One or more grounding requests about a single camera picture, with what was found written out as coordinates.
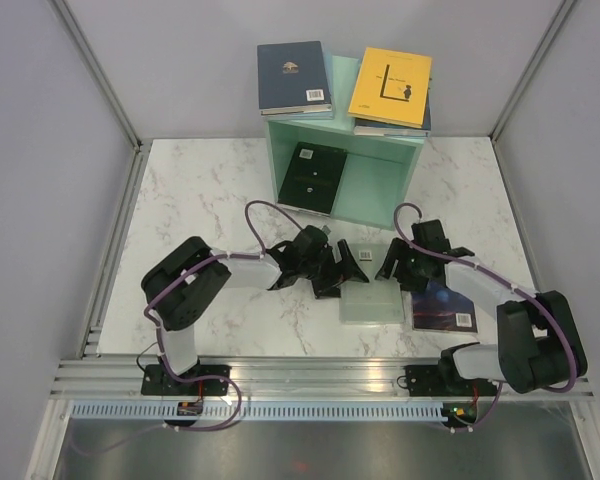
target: white wall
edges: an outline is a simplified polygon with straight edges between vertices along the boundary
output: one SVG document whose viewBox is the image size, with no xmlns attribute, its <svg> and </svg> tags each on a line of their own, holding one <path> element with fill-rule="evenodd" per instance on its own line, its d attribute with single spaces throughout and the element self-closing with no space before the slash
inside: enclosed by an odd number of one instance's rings
<svg viewBox="0 0 600 480">
<path fill-rule="evenodd" d="M 500 142 L 541 282 L 562 290 L 600 398 L 600 0 L 581 0 Z"/>
<path fill-rule="evenodd" d="M 487 135 L 560 0 L 69 0 L 141 137 L 262 136 L 256 45 L 433 56 L 439 134 Z"/>
<path fill-rule="evenodd" d="M 75 351 L 130 147 L 46 0 L 0 0 L 0 480 Z"/>
</svg>

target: white label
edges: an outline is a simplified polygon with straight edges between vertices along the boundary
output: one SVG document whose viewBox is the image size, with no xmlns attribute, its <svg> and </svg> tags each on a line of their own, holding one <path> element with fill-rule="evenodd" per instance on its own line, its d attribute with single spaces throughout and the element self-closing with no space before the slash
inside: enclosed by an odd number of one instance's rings
<svg viewBox="0 0 600 480">
<path fill-rule="evenodd" d="M 313 150 L 303 148 L 302 150 L 300 150 L 300 154 L 298 156 L 300 158 L 306 158 L 307 160 L 311 160 L 311 157 L 313 157 Z"/>
<path fill-rule="evenodd" d="M 373 260 L 373 258 L 371 258 L 371 250 L 360 250 L 358 252 L 358 260 L 361 262 L 370 262 Z"/>
<path fill-rule="evenodd" d="M 463 328 L 471 328 L 471 315 L 469 313 L 456 313 L 456 325 Z"/>
<path fill-rule="evenodd" d="M 324 92 L 321 88 L 317 90 L 307 90 L 307 102 L 318 102 L 324 100 Z"/>
</svg>

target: table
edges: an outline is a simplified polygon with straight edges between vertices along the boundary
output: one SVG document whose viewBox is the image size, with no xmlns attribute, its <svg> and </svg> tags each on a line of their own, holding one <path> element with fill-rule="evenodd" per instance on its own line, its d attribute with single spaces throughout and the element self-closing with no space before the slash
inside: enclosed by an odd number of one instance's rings
<svg viewBox="0 0 600 480">
<path fill-rule="evenodd" d="M 101 353 L 138 353 L 155 341 L 142 277 L 190 236 L 231 251 L 256 251 L 243 216 L 245 203 L 271 201 L 264 139 L 156 140 L 135 205 L 100 336 Z M 439 218 L 452 246 L 466 246 L 519 285 L 532 285 L 500 171 L 488 138 L 434 138 L 422 150 L 406 200 L 425 219 Z M 404 225 L 416 219 L 402 215 Z M 292 214 L 302 225 L 328 225 L 333 245 L 388 243 L 395 232 Z M 263 206 L 253 219 L 265 242 L 292 239 L 296 230 Z M 410 312 L 405 294 L 406 312 Z M 277 292 L 220 292 L 196 323 L 201 355 L 317 357 L 434 357 L 478 339 L 493 343 L 495 322 L 477 309 L 477 336 L 420 332 L 407 314 L 402 325 L 343 325 L 338 300 L 314 300 L 308 281 Z"/>
</svg>

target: bookshelf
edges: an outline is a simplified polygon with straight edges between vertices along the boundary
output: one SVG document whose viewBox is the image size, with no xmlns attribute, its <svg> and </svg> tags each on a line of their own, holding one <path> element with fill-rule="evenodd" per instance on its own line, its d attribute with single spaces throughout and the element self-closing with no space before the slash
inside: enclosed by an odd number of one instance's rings
<svg viewBox="0 0 600 480">
<path fill-rule="evenodd" d="M 298 142 L 344 148 L 349 154 L 331 216 L 393 229 L 393 210 L 405 197 L 424 139 L 353 134 L 353 118 L 347 110 L 359 62 L 333 57 L 333 120 L 265 120 L 273 191 L 277 201 Z"/>
</svg>

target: stack of books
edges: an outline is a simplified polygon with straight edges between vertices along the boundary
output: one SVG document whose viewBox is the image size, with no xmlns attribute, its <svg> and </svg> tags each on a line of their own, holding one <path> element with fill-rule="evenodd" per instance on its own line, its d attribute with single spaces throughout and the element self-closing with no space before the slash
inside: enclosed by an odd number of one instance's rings
<svg viewBox="0 0 600 480">
<path fill-rule="evenodd" d="M 258 100 L 267 120 L 334 118 L 333 62 L 319 41 L 258 45 Z"/>
<path fill-rule="evenodd" d="M 349 105 L 353 133 L 428 136 L 431 63 L 423 55 L 367 48 Z"/>
</svg>

